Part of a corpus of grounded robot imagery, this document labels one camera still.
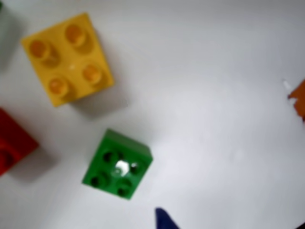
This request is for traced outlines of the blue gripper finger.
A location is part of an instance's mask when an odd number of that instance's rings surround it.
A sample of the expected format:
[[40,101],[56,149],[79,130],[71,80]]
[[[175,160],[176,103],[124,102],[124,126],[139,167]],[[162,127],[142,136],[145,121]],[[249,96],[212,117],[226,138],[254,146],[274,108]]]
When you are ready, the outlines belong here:
[[155,209],[156,229],[179,229],[170,215],[162,208]]

